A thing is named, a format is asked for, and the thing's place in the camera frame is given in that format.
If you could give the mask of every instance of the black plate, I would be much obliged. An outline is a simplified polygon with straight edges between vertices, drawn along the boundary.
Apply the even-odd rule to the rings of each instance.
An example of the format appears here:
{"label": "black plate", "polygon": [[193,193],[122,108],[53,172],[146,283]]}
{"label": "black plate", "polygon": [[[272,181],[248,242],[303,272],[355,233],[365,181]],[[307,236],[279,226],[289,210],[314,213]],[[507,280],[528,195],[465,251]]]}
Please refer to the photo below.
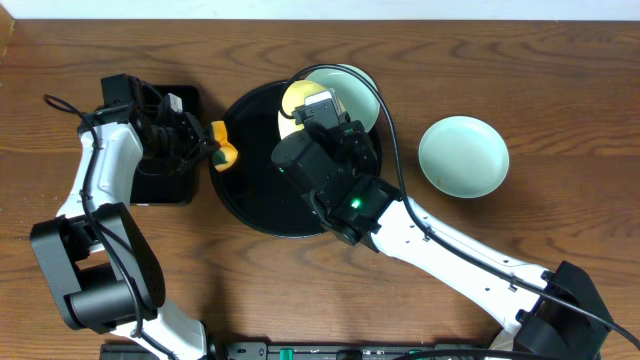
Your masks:
{"label": "black plate", "polygon": [[[304,237],[324,232],[293,186],[271,162],[280,141],[278,104],[284,81],[263,85],[244,95],[224,115],[229,142],[238,150],[237,162],[218,173],[209,158],[211,182],[225,206],[248,226],[271,235]],[[380,138],[369,132],[382,161]]]}

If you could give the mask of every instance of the wire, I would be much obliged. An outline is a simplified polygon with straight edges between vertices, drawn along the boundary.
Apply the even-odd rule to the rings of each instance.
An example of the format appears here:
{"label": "wire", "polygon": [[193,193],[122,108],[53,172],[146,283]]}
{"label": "wire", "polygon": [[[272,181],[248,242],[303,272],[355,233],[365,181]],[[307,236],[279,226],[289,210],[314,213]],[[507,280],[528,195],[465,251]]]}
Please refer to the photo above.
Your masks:
{"label": "wire", "polygon": [[140,300],[137,294],[137,289],[134,284],[134,280],[131,278],[131,276],[129,276],[129,272],[124,267],[124,264],[122,263],[122,260],[116,253],[115,249],[105,239],[104,234],[98,228],[97,221],[93,218],[93,215],[91,215],[91,210],[89,210],[89,200],[91,199],[91,195],[89,194],[89,187],[91,182],[91,176],[93,175],[93,170],[95,168],[96,161],[98,160],[98,152],[101,149],[100,138],[98,137],[96,129],[94,128],[93,124],[89,121],[89,119],[68,102],[49,94],[44,95],[44,101],[49,106],[57,110],[78,115],[80,119],[82,119],[82,123],[85,126],[87,126],[89,128],[89,131],[91,132],[91,136],[93,138],[93,151],[91,152],[91,158],[89,159],[89,166],[87,167],[87,172],[85,173],[84,180],[82,182],[82,190],[80,190],[80,197],[82,199],[82,210],[84,211],[84,215],[87,218],[87,222],[89,223],[91,230],[94,232],[94,234],[96,234],[96,236],[98,237],[98,240],[100,241],[102,246],[104,246],[104,249],[107,251],[107,254],[113,260],[114,264],[116,265],[116,268],[118,269],[120,274],[122,274],[122,277],[124,278],[124,281],[127,284],[127,288],[129,289],[129,293],[131,294],[131,297],[133,299],[133,308],[134,308],[135,317],[136,317],[136,327],[131,332],[131,337],[138,338],[142,334],[142,311],[141,311]]}
{"label": "wire", "polygon": [[[384,102],[384,99],[382,98],[382,95],[380,95],[380,93],[378,92],[378,90],[371,85],[371,83],[369,81],[367,81],[367,79],[365,79],[362,75],[360,75],[358,72],[354,71],[353,69],[350,69],[346,66],[342,66],[342,65],[337,65],[337,64],[318,64],[318,65],[312,65],[309,67],[306,67],[300,71],[298,71],[295,75],[293,75],[293,77],[291,77],[289,80],[287,80],[287,82],[284,84],[284,88],[282,89],[282,95],[284,97],[284,94],[286,93],[287,89],[289,88],[289,86],[291,84],[293,84],[293,82],[295,82],[297,79],[299,79],[301,76],[306,75],[312,71],[318,70],[318,69],[333,69],[333,70],[340,70],[343,72],[346,72],[347,74],[350,74],[351,76],[355,77],[356,79],[358,79],[362,84],[364,84],[369,91],[371,91],[371,93],[373,94],[373,96],[375,96],[375,98],[378,100],[378,102],[380,103],[380,106],[382,108],[382,111],[384,112],[385,117],[387,118],[387,123],[389,124],[389,132],[391,133],[391,140],[393,143],[393,151],[395,153],[395,160],[396,160],[396,172],[398,175],[398,187],[400,188],[400,193],[402,195],[402,202],[404,203],[405,208],[407,209],[407,212],[409,213],[409,217],[411,218],[411,220],[416,224],[416,226],[422,230],[422,232],[425,234],[425,237],[435,241],[438,245],[442,246],[444,249],[446,249],[447,251],[451,252],[452,254],[460,257],[461,259],[479,267],[480,269],[494,275],[497,276],[498,278],[509,282],[510,284],[514,285],[514,286],[519,286],[525,290],[528,290],[536,295],[539,295],[540,297],[555,302],[559,305],[562,305],[570,310],[573,310],[579,314],[582,314],[584,316],[587,316],[599,323],[601,323],[602,325],[615,330],[616,332],[618,332],[620,335],[622,335],[625,339],[629,340],[638,350],[640,350],[640,340],[638,340],[638,338],[636,338],[635,336],[633,336],[629,331],[627,331],[625,328],[623,328],[622,326],[611,322],[611,321],[607,321],[601,317],[599,317],[598,315],[595,315],[587,310],[584,310],[576,305],[573,305],[565,300],[562,300],[556,296],[550,295],[545,293],[544,289],[541,289],[535,285],[529,284],[526,281],[516,277],[516,276],[512,276],[509,275],[507,273],[504,273],[490,265],[487,265],[485,263],[483,263],[482,261],[468,255],[467,253],[459,250],[458,248],[456,248],[455,246],[449,244],[448,242],[446,242],[445,240],[443,240],[442,238],[440,238],[434,231],[433,229],[431,229],[431,227],[426,226],[421,220],[420,218],[415,214],[415,212],[413,211],[413,208],[411,207],[411,204],[409,203],[409,197],[407,196],[407,190],[404,184],[404,176],[402,173],[402,161],[400,159],[400,147],[398,145],[398,138],[396,136],[396,130],[395,130],[395,126],[393,125],[393,119],[391,117],[391,114],[389,112],[389,109],[387,107],[387,104]],[[287,115],[284,112],[284,109],[282,107],[282,101],[280,102],[280,106],[279,106],[279,111],[280,113],[287,119],[293,119],[293,116]]]}
{"label": "wire", "polygon": [[441,350],[425,350],[415,352],[413,354],[402,355],[393,360],[420,360],[439,357],[463,357],[470,356],[473,358],[485,358],[492,357],[498,359],[512,359],[512,360],[568,360],[551,358],[548,356],[542,356],[531,353],[524,353],[520,351],[504,351],[504,350],[488,350],[488,349],[441,349]]}

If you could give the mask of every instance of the pale green bowl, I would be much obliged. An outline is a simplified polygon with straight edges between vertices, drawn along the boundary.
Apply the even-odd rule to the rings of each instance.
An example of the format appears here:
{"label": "pale green bowl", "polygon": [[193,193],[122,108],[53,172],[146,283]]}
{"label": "pale green bowl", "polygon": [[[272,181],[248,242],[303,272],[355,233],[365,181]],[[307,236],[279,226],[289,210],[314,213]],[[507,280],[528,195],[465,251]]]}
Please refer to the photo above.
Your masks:
{"label": "pale green bowl", "polygon": [[433,124],[418,149],[420,167],[439,190],[460,198],[494,191],[509,171],[509,150],[498,132],[468,116]]}

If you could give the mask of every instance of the wood grain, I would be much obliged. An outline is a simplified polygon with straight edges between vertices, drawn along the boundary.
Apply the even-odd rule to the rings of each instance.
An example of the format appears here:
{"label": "wood grain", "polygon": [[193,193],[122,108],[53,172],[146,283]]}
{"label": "wood grain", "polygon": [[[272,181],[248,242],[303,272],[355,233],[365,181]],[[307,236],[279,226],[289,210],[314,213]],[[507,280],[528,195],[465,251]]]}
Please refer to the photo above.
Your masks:
{"label": "wood grain", "polygon": [[[104,337],[57,313],[28,243],[56,213],[80,158],[80,109],[127,72],[196,85],[216,119],[263,83],[312,63],[370,72],[396,119],[411,196],[486,244],[554,269],[584,268],[614,318],[640,333],[640,28],[633,23],[19,21],[0,83],[0,357],[96,358]],[[485,119],[511,170],[493,194],[435,190],[417,145],[435,121]],[[383,177],[394,182],[389,134]],[[186,207],[133,208],[169,296],[225,341],[487,344],[498,325],[421,271],[331,236],[280,239],[243,226],[200,169]],[[637,358],[611,335],[607,360]]]}

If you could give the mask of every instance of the black cable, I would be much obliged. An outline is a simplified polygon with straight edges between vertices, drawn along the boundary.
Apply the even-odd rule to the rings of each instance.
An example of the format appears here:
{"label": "black cable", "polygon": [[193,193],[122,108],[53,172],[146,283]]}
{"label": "black cable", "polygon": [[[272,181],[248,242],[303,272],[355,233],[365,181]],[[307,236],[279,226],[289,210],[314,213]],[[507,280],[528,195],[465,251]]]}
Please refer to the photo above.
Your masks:
{"label": "black cable", "polygon": [[431,359],[439,357],[463,357],[469,356],[473,358],[485,358],[492,357],[497,359],[511,359],[511,360],[571,360],[571,359],[558,359],[550,358],[548,356],[524,353],[520,351],[504,351],[504,350],[488,350],[488,349],[438,349],[438,350],[425,350],[415,352],[413,354],[402,355],[393,360],[419,360],[419,359]]}
{"label": "black cable", "polygon": [[89,119],[87,119],[87,117],[83,113],[81,113],[78,109],[73,107],[71,104],[49,94],[44,95],[44,100],[49,106],[57,110],[78,115],[80,119],[82,119],[82,122],[85,124],[85,126],[89,128],[89,131],[91,132],[91,136],[93,137],[93,151],[91,152],[91,158],[89,159],[87,172],[84,175],[82,190],[80,190],[80,197],[82,199],[82,210],[84,211],[84,215],[87,218],[87,222],[89,223],[91,230],[94,232],[94,234],[96,234],[96,236],[98,237],[98,241],[100,241],[102,246],[104,246],[104,249],[106,250],[107,254],[111,258],[111,260],[113,260],[114,264],[116,265],[116,268],[118,269],[120,274],[122,274],[122,277],[124,278],[124,281],[127,284],[127,288],[129,289],[129,293],[131,294],[131,297],[133,299],[133,308],[134,308],[135,317],[136,317],[136,328],[131,332],[131,337],[138,338],[142,334],[142,311],[141,311],[140,300],[137,294],[137,289],[135,288],[134,280],[131,278],[131,276],[129,275],[129,272],[124,267],[124,264],[122,263],[122,260],[116,253],[115,249],[104,238],[104,234],[98,228],[97,222],[93,218],[93,215],[91,215],[91,210],[89,210],[88,201],[91,199],[91,195],[88,193],[88,190],[91,185],[90,184],[91,175],[93,174],[96,161],[98,160],[98,152],[100,151],[100,138],[98,137],[96,129],[94,128],[93,124],[89,121]]}
{"label": "black cable", "polygon": [[178,360],[178,358],[172,351],[170,351],[169,349],[165,348],[164,346],[162,346],[161,344],[153,340],[153,338],[147,335],[147,333],[145,333],[144,331],[140,335],[142,340],[146,341],[147,344],[149,344],[149,346],[151,346],[152,348],[156,349],[156,351],[166,355],[169,360]]}
{"label": "black cable", "polygon": [[[371,85],[371,83],[369,83],[369,81],[367,81],[367,79],[365,79],[362,75],[360,75],[358,72],[354,71],[353,69],[350,69],[346,66],[342,66],[342,65],[337,65],[337,64],[318,64],[318,65],[312,65],[309,67],[306,67],[300,71],[298,71],[295,75],[293,75],[293,77],[291,77],[289,80],[287,80],[287,82],[284,84],[284,88],[282,89],[282,97],[284,97],[284,94],[286,93],[287,89],[289,88],[289,86],[291,86],[291,84],[293,84],[297,79],[299,79],[301,76],[306,75],[312,71],[318,70],[318,69],[333,69],[333,70],[340,70],[343,72],[346,72],[347,74],[350,74],[351,76],[355,77],[356,79],[358,79],[362,84],[364,84],[367,89],[369,89],[369,91],[371,91],[371,93],[375,96],[375,98],[378,100],[378,102],[380,103],[380,107],[382,108],[382,111],[384,112],[385,117],[387,118],[387,123],[389,124],[389,132],[391,133],[391,140],[393,143],[393,151],[395,153],[395,160],[396,160],[396,172],[398,175],[398,187],[400,188],[400,193],[402,194],[402,202],[404,203],[405,208],[407,209],[407,213],[409,214],[409,217],[411,218],[411,220],[416,224],[416,226],[422,230],[422,232],[425,234],[425,237],[435,241],[438,245],[442,246],[444,249],[446,249],[447,251],[451,252],[452,254],[460,257],[461,259],[477,266],[478,268],[494,275],[497,276],[498,278],[509,282],[510,284],[513,284],[514,286],[520,286],[521,288],[528,290],[546,300],[555,302],[559,305],[562,305],[568,309],[571,309],[579,314],[582,314],[584,316],[587,316],[601,324],[603,324],[604,326],[615,330],[616,332],[618,332],[620,335],[622,335],[625,339],[629,340],[638,350],[640,350],[640,340],[638,340],[638,338],[636,338],[635,336],[633,336],[633,334],[631,334],[629,331],[627,331],[625,328],[623,328],[622,326],[616,324],[615,322],[610,322],[607,321],[601,317],[599,317],[598,315],[595,315],[587,310],[584,310],[578,306],[575,306],[565,300],[562,300],[556,296],[553,295],[549,295],[547,293],[545,293],[544,289],[541,289],[535,285],[529,284],[528,282],[516,277],[516,276],[512,276],[509,275],[507,273],[504,273],[488,264],[485,264],[484,262],[466,254],[465,252],[459,250],[458,248],[456,248],[455,246],[449,244],[448,242],[446,242],[445,240],[443,240],[442,238],[440,238],[434,231],[433,229],[431,229],[430,227],[425,226],[425,224],[420,220],[420,218],[415,214],[415,212],[413,211],[413,208],[411,207],[411,204],[409,203],[409,197],[407,196],[407,190],[405,188],[405,184],[404,184],[404,176],[402,173],[402,162],[400,159],[400,147],[398,145],[398,138],[396,136],[396,130],[395,127],[393,125],[393,120],[391,117],[391,114],[389,112],[389,109],[387,107],[387,104],[384,102],[384,99],[382,98],[382,95],[380,95],[380,93],[378,92],[378,90]],[[287,119],[293,119],[293,116],[287,115],[284,112],[284,109],[282,107],[282,101],[280,101],[280,106],[279,106],[279,111],[280,113]]]}

